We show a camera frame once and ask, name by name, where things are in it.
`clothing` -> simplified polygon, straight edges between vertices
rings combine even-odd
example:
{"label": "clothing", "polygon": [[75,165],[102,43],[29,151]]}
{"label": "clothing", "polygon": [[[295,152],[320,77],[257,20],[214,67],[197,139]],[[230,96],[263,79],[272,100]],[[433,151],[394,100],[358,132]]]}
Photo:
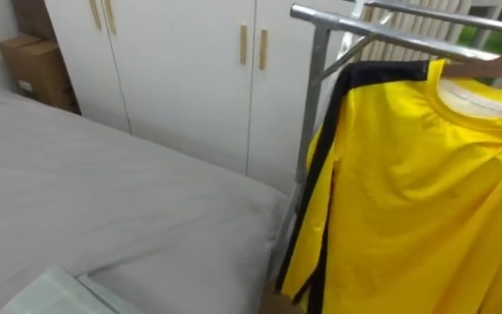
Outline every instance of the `clothing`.
{"label": "clothing", "polygon": [[[277,282],[309,312],[502,313],[502,115],[453,110],[444,65],[342,71]],[[502,111],[502,91],[454,84]]]}

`mattress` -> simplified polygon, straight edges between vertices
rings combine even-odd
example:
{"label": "mattress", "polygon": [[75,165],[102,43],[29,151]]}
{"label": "mattress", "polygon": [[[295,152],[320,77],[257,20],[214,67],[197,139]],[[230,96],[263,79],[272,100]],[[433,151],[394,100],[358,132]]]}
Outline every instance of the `mattress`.
{"label": "mattress", "polygon": [[0,309],[47,268],[147,313],[253,313],[285,197],[0,93]]}

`floor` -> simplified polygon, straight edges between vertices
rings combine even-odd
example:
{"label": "floor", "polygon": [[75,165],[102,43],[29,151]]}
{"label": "floor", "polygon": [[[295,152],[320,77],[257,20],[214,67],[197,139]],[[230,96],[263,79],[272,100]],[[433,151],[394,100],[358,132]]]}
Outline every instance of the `floor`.
{"label": "floor", "polygon": [[266,289],[262,298],[260,314],[303,314],[301,309],[292,306],[284,296],[275,295],[272,289]]}

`wooden door handle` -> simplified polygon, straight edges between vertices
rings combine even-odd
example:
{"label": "wooden door handle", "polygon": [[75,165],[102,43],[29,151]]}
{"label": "wooden door handle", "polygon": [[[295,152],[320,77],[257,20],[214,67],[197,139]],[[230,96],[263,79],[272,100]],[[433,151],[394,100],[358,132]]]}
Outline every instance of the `wooden door handle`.
{"label": "wooden door handle", "polygon": [[98,13],[98,7],[96,6],[96,0],[91,1],[92,17],[94,18],[94,23],[99,31],[102,31],[102,23],[100,23],[100,15]]}
{"label": "wooden door handle", "polygon": [[259,48],[259,69],[267,68],[267,45],[268,45],[268,30],[261,30],[261,46]]}
{"label": "wooden door handle", "polygon": [[242,24],[240,27],[240,64],[248,62],[248,26]]}
{"label": "wooden door handle", "polygon": [[113,17],[112,0],[104,0],[105,13],[108,16],[108,25],[113,35],[117,35],[118,30],[115,27],[115,17]]}

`clothes rack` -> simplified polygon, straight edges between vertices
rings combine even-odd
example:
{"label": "clothes rack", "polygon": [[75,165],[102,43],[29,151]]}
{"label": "clothes rack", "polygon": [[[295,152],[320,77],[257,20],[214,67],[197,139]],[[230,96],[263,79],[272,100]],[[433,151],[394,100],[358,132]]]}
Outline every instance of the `clothes rack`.
{"label": "clothes rack", "polygon": [[[354,0],[344,0],[346,2],[354,3]],[[469,26],[478,27],[492,31],[502,32],[502,21],[491,20],[484,17],[467,16],[464,14],[450,13],[441,10],[432,10],[419,5],[404,4],[398,1],[389,0],[367,0],[364,5],[372,6],[385,10],[392,10],[395,12],[402,12],[413,14],[420,17],[431,17],[445,22],[452,22],[457,24],[464,24]]]}

